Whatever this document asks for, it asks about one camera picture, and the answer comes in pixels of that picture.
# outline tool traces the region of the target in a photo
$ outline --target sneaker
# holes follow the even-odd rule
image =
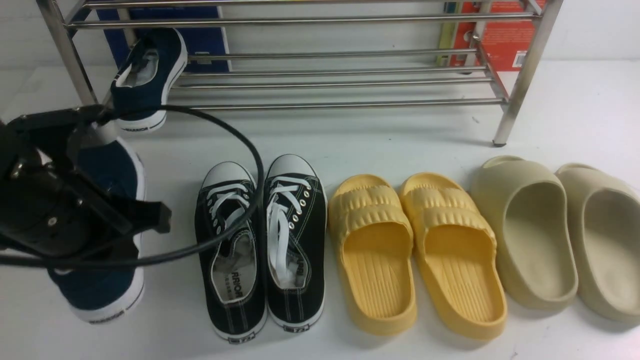
[[[144,200],[145,173],[138,155],[118,138],[109,145],[82,149],[78,167],[109,193]],[[132,241],[121,241],[100,259],[135,259],[140,256],[141,234]],[[142,268],[130,270],[48,269],[72,312],[93,324],[111,322],[132,311],[144,292]]]
[[[301,157],[277,158],[264,185],[269,312],[288,332],[314,325],[324,307],[326,197]]]
[[[195,213],[198,243],[223,232],[241,217],[255,193],[255,181],[241,165],[212,168],[202,183]],[[256,212],[217,247],[200,253],[207,309],[214,330],[231,344],[255,338],[267,320]]]
[[[117,112],[165,105],[169,90],[187,66],[187,47],[175,29],[153,29],[131,50],[111,84]],[[166,120],[166,111],[149,111],[118,119],[125,131],[155,131]]]

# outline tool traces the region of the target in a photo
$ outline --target shoe rack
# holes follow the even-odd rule
[[[227,90],[281,90],[281,89],[313,89],[313,88],[369,88],[379,86],[425,86],[425,85],[464,85],[464,84],[486,84],[493,90],[494,97],[475,99],[422,99],[407,101],[360,101],[360,102],[312,102],[312,103],[265,103],[246,105],[201,105],[193,106],[195,109],[203,111],[249,111],[249,110],[303,110],[303,109],[335,109],[344,111],[346,109],[362,108],[421,108],[431,106],[500,106],[504,112],[502,120],[498,126],[493,139],[494,146],[502,147],[506,145],[507,139],[513,128],[522,103],[531,84],[531,80],[540,62],[542,52],[545,48],[551,30],[560,11],[563,0],[548,0],[544,9],[541,9],[535,0],[519,0],[522,11],[517,13],[491,13],[492,1],[481,1],[479,13],[468,14],[431,14],[431,15],[387,15],[387,16],[349,16],[349,17],[287,17],[287,18],[251,18],[251,19],[211,19],[211,20],[131,20],[128,9],[145,7],[173,7],[173,6],[237,6],[237,5],[270,5],[287,4],[315,4],[330,6],[332,4],[362,4],[367,6],[372,3],[392,3],[393,0],[79,0],[70,13],[65,17],[58,7],[57,0],[36,0],[44,21],[51,32],[51,36],[62,56],[62,60],[67,68],[69,76],[84,105],[97,104],[98,99],[93,92],[91,83],[84,71],[83,63],[78,56],[74,45],[74,35],[86,29],[122,29],[129,45],[135,42],[134,28],[206,28],[206,27],[231,27],[231,26],[286,26],[286,25],[313,25],[317,27],[331,26],[336,24],[349,24],[358,26],[359,24],[388,24],[398,22],[475,22],[476,28],[472,35],[471,45],[468,49],[415,49],[397,51],[349,51],[349,52],[324,52],[324,53],[243,53],[227,55],[193,55],[190,60],[261,60],[261,59],[309,59],[309,58],[377,58],[377,57],[402,57],[402,56],[438,56],[438,55],[467,55],[465,65],[462,67],[434,67],[425,65],[418,68],[397,68],[397,69],[349,69],[349,70],[265,70],[265,71],[232,71],[227,74],[227,78],[295,78],[306,77],[353,77],[353,76],[377,76],[377,75],[406,75],[406,74],[437,74],[438,78],[433,79],[398,79],[398,80],[363,80],[363,81],[307,81],[307,82],[277,82],[277,83],[252,83],[252,84],[197,84],[193,86],[180,85],[179,87],[190,87],[190,90],[207,89],[227,89]],[[429,2],[443,3],[442,0],[403,0],[403,2]],[[120,20],[112,21],[87,21],[87,16],[94,10],[117,9]],[[535,36],[530,44],[526,59],[517,77],[515,87],[508,94],[500,77],[487,62],[487,55],[483,51],[482,40],[484,29],[490,21],[531,21],[536,28]],[[446,74],[460,74],[476,72],[481,73],[481,77],[446,77]],[[220,78],[220,74],[183,74],[186,81],[188,78],[211,78],[215,81]]]

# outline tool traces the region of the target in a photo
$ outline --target white shoelace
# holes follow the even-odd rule
[[[231,185],[221,186],[218,188],[213,188],[209,190],[209,193],[207,194],[207,200],[208,200],[207,206],[211,206],[209,208],[209,214],[211,214],[211,220],[213,221],[213,227],[216,229],[216,235],[220,234],[220,232],[222,232],[223,229],[226,229],[227,226],[232,224],[237,218],[241,217],[242,214],[244,214],[244,209],[249,207],[249,202],[242,195],[239,195],[238,193],[236,193],[235,191],[236,189],[240,189],[244,192],[247,191],[246,187],[242,184],[231,184]],[[213,199],[211,199],[211,196],[214,194],[217,195],[216,202],[213,202]],[[216,219],[216,213],[218,212],[218,209],[220,208],[222,203],[227,200],[238,200],[244,207],[240,207],[236,209],[234,212],[232,212],[225,219],[225,223],[223,227],[222,224],[218,224],[218,219]]]
[[[288,207],[277,204],[276,196],[284,196],[296,210],[294,220],[302,214],[302,207],[306,206],[305,200],[298,200],[293,195],[300,189],[300,186],[311,190],[311,185],[306,180],[295,179],[293,177],[278,176],[273,182],[286,181],[299,185],[282,186],[280,183],[271,191],[269,205],[267,206],[267,246],[269,249],[269,265],[275,270],[276,280],[281,288],[293,287],[295,272],[287,267],[287,249],[289,248],[289,229],[294,229],[294,224],[288,222]]]

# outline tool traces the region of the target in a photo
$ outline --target beige slide sandal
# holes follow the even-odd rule
[[[640,323],[640,200],[587,165],[567,164],[556,175],[568,199],[580,297],[606,318]]]
[[[477,171],[470,193],[495,231],[505,290],[525,307],[565,308],[578,275],[560,180],[539,163],[498,156]]]

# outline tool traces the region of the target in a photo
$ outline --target black canvas sneaker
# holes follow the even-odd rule
[[[244,214],[255,181],[241,165],[220,163],[204,179],[195,213],[198,243],[223,232]],[[231,237],[200,253],[209,317],[218,335],[231,344],[254,339],[267,319],[256,212]]]
[[[307,331],[324,307],[324,190],[314,169],[289,154],[271,165],[264,196],[269,312],[284,331]]]

